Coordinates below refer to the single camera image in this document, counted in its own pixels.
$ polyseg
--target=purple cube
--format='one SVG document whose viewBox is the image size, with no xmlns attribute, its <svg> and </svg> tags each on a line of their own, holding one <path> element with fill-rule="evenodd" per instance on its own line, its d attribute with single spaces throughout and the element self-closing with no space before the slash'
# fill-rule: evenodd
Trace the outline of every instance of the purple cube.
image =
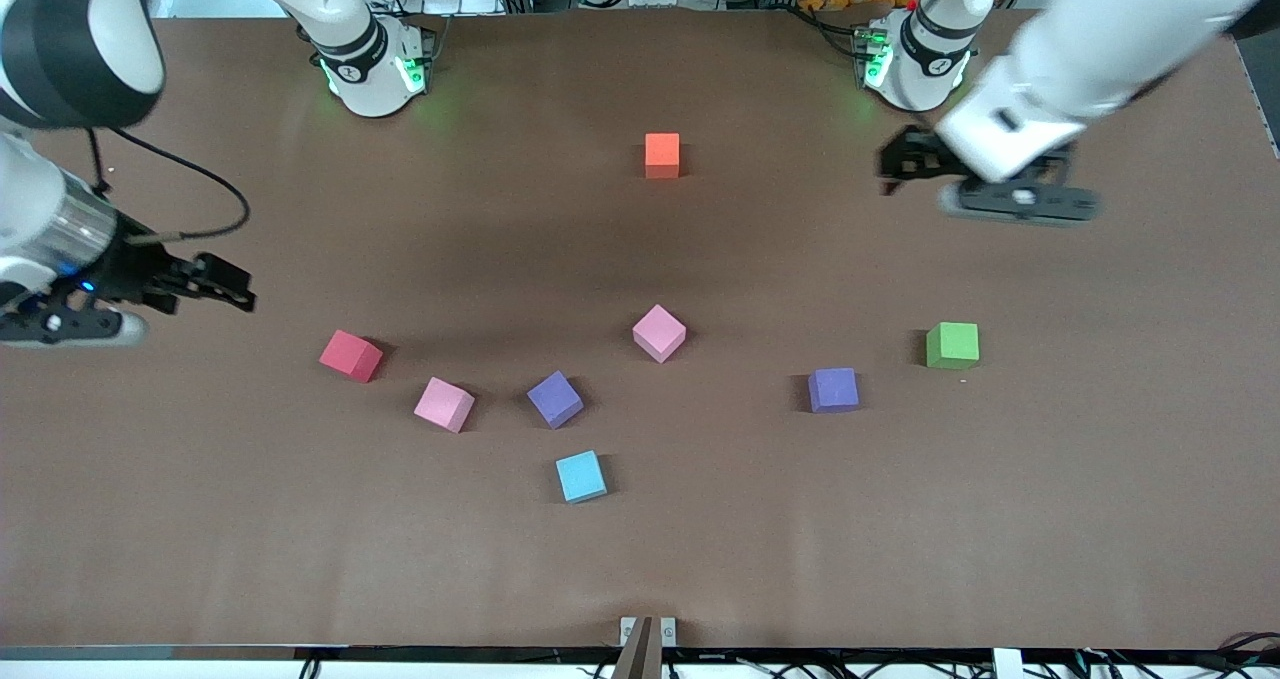
<svg viewBox="0 0 1280 679">
<path fill-rule="evenodd" d="M 552 429 L 559 429 L 575 414 L 582 411 L 582 397 L 577 396 L 577 392 L 573 391 L 573 387 L 570 386 L 568 379 L 561 372 L 552 374 L 543 379 L 540 384 L 529 389 L 529 397 Z"/>
<path fill-rule="evenodd" d="M 809 374 L 809 406 L 814 414 L 858 409 L 858 375 L 852 369 L 818 369 Z"/>
</svg>

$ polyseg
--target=table surface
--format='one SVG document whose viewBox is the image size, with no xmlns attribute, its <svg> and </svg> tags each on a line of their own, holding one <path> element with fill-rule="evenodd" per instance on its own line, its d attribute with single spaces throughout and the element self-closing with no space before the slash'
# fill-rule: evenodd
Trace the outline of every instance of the table surface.
<svg viewBox="0 0 1280 679">
<path fill-rule="evenodd" d="M 987 55 L 1023 15 L 997 14 Z M 878 196 L 904 123 L 785 14 L 462 19 L 434 88 L 356 118 L 284 20 L 159 23 L 137 133 L 224 173 L 255 274 L 129 351 L 4 350 L 0 632 L 31 643 L 1207 647 L 1280 624 L 1280 165 L 1215 44 L 1080 142 L 1101 218 Z M 689 176 L 643 178 L 645 132 Z M 44 143 L 88 170 L 83 137 Z M 106 142 L 155 228 L 218 187 Z M 690 327 L 666 365 L 630 325 Z M 983 363 L 919 365 L 940 320 Z M 334 329 L 394 347 L 361 386 Z M 804 410 L 854 366 L 865 406 Z M 524 392 L 563 370 L 561 430 Z M 430 377 L 479 398 L 453 436 Z M 612 492 L 568 506 L 554 460 Z"/>
</svg>

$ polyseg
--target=light blue cube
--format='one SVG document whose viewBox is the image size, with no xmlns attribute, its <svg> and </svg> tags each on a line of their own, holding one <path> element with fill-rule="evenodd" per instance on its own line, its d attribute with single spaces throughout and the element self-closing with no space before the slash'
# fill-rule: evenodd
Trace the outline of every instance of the light blue cube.
<svg viewBox="0 0 1280 679">
<path fill-rule="evenodd" d="M 561 475 L 561 488 L 564 501 L 576 503 L 609 493 L 604 487 L 604 473 L 600 471 L 600 457 L 594 451 L 584 451 L 556 461 Z"/>
</svg>

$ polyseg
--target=blue cube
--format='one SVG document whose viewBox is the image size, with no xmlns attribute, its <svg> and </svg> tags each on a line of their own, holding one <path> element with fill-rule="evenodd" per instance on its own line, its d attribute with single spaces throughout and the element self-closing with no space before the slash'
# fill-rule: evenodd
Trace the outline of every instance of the blue cube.
<svg viewBox="0 0 1280 679">
<path fill-rule="evenodd" d="M 819 369 L 809 375 L 809 406 L 814 414 L 858 409 L 858 375 L 852 369 Z"/>
<path fill-rule="evenodd" d="M 566 456 L 556 462 L 556 470 L 561 475 L 561 488 L 567 502 L 576 503 L 609 493 L 604 488 L 600 457 L 594 451 Z"/>
<path fill-rule="evenodd" d="M 561 372 L 529 389 L 529 397 L 552 429 L 559 429 L 575 414 L 582 411 L 582 397 L 577 396 Z"/>
</svg>

